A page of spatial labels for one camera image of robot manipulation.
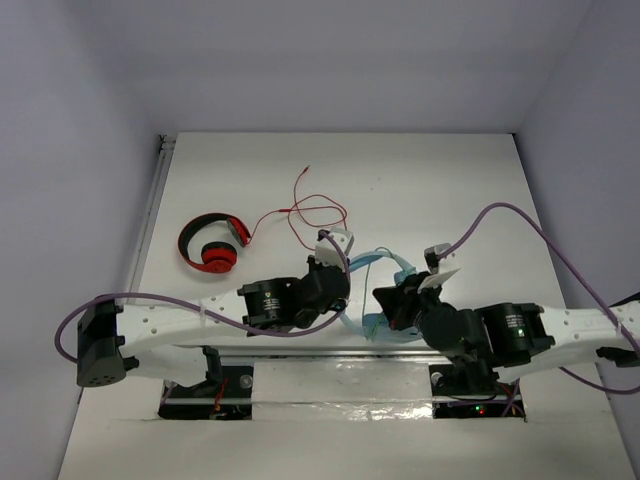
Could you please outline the light blue headphones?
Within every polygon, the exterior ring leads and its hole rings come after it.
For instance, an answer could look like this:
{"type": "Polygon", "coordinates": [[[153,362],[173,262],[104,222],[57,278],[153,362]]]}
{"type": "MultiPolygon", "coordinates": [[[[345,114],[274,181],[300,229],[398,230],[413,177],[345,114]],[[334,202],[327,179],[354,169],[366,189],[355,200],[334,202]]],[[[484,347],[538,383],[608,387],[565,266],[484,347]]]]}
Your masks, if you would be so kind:
{"type": "Polygon", "coordinates": [[[390,322],[382,311],[367,311],[370,294],[371,266],[383,258],[394,261],[399,268],[399,270],[394,273],[396,286],[399,286],[400,283],[410,275],[417,273],[417,269],[410,262],[384,246],[379,246],[374,250],[357,255],[351,260],[350,272],[354,273],[357,270],[365,268],[360,323],[352,320],[347,312],[341,314],[340,321],[353,334],[371,343],[408,344],[421,340],[422,335],[415,327],[410,327],[403,331],[394,331],[391,329],[390,322]]]}

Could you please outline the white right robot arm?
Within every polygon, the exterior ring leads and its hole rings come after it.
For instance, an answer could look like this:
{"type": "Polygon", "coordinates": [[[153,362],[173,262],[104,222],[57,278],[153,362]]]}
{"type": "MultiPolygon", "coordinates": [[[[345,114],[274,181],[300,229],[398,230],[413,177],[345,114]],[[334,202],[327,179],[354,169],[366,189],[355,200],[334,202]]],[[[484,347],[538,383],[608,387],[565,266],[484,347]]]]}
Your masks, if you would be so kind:
{"type": "Polygon", "coordinates": [[[453,377],[483,393],[539,371],[598,360],[634,367],[639,355],[625,338],[639,335],[639,304],[558,309],[535,303],[499,303],[457,309],[441,300],[447,273],[420,272],[373,296],[393,331],[416,329],[426,345],[447,358],[453,377]]]}

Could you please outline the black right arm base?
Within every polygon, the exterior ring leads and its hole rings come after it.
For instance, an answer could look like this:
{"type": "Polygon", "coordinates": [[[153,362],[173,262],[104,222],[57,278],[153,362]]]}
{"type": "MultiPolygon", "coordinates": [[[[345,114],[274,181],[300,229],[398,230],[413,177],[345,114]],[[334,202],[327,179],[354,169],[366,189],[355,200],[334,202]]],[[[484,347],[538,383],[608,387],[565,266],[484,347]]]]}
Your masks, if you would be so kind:
{"type": "Polygon", "coordinates": [[[500,357],[431,364],[432,394],[448,399],[436,405],[436,414],[444,418],[496,416],[527,421],[519,381],[499,379],[498,369],[512,366],[513,362],[500,357]]]}

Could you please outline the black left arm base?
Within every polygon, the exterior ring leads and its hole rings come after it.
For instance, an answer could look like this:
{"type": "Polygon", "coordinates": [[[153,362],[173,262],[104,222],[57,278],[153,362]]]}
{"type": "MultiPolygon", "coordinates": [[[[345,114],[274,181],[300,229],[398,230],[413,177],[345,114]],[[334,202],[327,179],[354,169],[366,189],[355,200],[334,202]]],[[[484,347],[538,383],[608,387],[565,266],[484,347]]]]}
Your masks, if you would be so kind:
{"type": "Polygon", "coordinates": [[[180,421],[252,419],[254,365],[225,364],[219,352],[204,347],[204,379],[191,386],[175,382],[163,387],[158,416],[180,421]]]}

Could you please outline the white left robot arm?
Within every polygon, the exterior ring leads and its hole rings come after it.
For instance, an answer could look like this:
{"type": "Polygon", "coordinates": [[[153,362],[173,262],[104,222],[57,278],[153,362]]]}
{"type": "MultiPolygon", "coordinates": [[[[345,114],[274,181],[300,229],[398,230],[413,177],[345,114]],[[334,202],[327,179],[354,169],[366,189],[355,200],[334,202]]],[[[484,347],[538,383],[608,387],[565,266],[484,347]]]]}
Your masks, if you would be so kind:
{"type": "Polygon", "coordinates": [[[77,385],[103,387],[137,376],[215,392],[222,382],[221,339],[302,337],[321,330],[319,317],[344,310],[347,261],[324,265],[310,257],[308,266],[301,278],[256,281],[194,302],[142,293],[135,305],[97,301],[77,323],[77,385]]]}

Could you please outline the red and black headphones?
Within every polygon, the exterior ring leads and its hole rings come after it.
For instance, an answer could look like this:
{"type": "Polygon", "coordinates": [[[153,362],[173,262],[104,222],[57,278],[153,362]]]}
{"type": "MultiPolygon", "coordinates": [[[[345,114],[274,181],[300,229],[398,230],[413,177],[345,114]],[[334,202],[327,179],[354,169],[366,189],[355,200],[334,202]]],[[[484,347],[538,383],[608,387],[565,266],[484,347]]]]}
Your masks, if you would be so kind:
{"type": "Polygon", "coordinates": [[[188,247],[194,236],[204,228],[221,222],[226,224],[227,229],[241,248],[245,248],[250,243],[252,234],[238,217],[226,213],[200,215],[183,227],[177,240],[180,256],[193,269],[210,274],[226,274],[236,265],[238,252],[233,245],[224,241],[205,244],[201,249],[200,263],[190,258],[188,247]]]}

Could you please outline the aluminium rail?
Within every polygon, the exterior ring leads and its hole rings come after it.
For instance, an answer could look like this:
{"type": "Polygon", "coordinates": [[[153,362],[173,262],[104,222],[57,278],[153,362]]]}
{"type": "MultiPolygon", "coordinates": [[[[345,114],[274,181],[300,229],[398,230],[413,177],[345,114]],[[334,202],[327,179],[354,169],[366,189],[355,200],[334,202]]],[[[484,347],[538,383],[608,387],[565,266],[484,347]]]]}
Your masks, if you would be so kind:
{"type": "Polygon", "coordinates": [[[221,356],[234,357],[419,357],[443,358],[434,350],[417,346],[372,347],[277,347],[277,346],[218,346],[221,356]]]}

